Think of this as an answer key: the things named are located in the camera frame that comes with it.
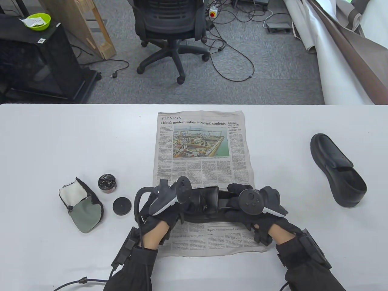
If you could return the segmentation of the person's left hand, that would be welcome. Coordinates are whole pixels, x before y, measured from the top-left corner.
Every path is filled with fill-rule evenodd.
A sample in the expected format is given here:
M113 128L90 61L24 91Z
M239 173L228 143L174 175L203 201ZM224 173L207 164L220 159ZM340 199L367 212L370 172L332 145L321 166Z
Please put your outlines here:
M146 249L156 250L159 244L165 239L165 236L173 229L177 221L181 219L183 210L188 206L175 203L169 206L165 211L156 216L149 215L151 202L146 202L140 211L140 216L144 219L144 225L141 227L142 243Z

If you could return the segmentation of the person's right hand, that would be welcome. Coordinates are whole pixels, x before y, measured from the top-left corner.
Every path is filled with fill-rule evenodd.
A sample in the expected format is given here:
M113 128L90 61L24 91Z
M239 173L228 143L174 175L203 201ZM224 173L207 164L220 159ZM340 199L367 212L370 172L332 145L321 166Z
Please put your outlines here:
M275 212L285 211L280 205L280 194L276 189L266 186L258 190L258 193L262 196L264 204L270 206L270 210L275 210ZM225 212L225 218L229 222L244 224L248 230L251 230L252 227L257 228L258 235L254 238L257 243L268 246L273 241L274 236L270 235L269 231L274 225L281 227L293 235L302 234L300 228L289 223L284 217L279 217L269 212L262 212L259 215L248 215L239 207L238 197L230 198L228 205L230 205L233 210L227 210Z

